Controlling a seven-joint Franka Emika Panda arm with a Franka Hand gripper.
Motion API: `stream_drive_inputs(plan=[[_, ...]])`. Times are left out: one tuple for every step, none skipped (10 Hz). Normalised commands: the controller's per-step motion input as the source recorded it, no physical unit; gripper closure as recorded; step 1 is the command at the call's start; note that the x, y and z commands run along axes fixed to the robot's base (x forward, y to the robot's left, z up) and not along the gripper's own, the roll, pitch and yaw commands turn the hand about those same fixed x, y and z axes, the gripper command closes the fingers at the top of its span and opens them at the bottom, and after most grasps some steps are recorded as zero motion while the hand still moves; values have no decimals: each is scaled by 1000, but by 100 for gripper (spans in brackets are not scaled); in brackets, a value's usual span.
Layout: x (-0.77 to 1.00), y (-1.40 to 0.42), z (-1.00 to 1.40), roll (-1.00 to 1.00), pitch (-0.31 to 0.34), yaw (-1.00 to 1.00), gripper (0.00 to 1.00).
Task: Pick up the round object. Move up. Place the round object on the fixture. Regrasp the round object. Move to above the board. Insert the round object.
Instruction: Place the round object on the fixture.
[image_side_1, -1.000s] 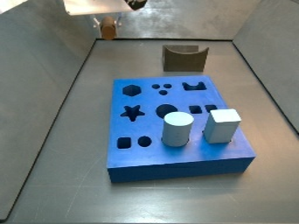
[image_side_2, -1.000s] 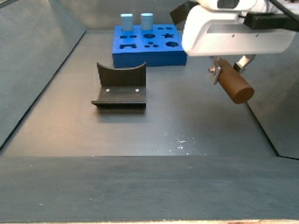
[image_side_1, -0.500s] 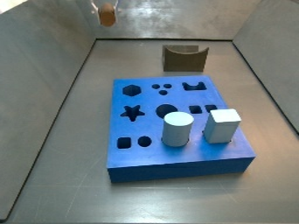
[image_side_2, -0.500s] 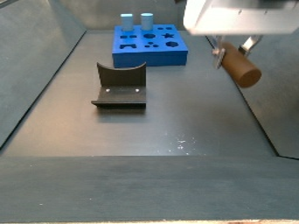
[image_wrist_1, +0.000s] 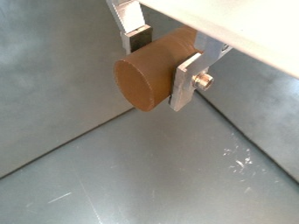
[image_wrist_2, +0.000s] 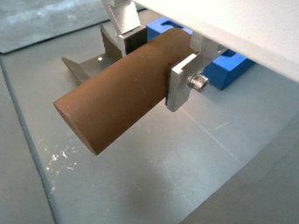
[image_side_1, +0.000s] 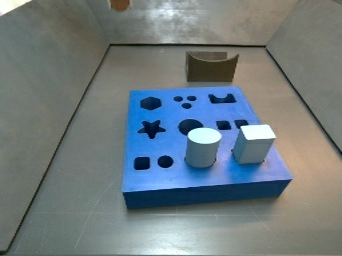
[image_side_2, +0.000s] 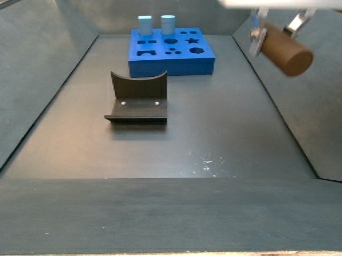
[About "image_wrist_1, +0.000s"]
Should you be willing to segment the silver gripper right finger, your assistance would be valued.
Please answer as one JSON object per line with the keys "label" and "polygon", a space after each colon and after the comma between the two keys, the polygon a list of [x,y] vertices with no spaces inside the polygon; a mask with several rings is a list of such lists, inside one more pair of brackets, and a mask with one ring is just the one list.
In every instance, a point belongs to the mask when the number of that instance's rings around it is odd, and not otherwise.
{"label": "silver gripper right finger", "polygon": [[169,106],[178,111],[192,100],[196,89],[205,91],[213,82],[209,67],[228,53],[232,47],[208,35],[197,32],[193,47],[197,52],[176,67]]}

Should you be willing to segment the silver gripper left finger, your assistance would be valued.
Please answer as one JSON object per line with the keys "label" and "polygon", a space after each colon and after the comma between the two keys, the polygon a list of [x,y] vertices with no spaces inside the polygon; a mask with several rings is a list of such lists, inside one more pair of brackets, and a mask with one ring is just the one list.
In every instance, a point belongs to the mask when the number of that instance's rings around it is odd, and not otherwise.
{"label": "silver gripper left finger", "polygon": [[120,30],[125,53],[130,54],[152,42],[153,28],[145,23],[141,5],[136,0],[106,0]]}

